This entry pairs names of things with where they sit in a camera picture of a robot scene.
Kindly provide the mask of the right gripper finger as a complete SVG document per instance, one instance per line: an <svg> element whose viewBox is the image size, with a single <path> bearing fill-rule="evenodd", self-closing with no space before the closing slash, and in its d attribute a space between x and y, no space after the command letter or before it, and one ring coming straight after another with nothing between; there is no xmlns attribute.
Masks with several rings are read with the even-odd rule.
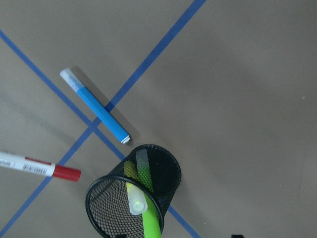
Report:
<svg viewBox="0 0 317 238"><path fill-rule="evenodd" d="M242 234L233 234L231 238L244 238L244 236Z"/></svg>

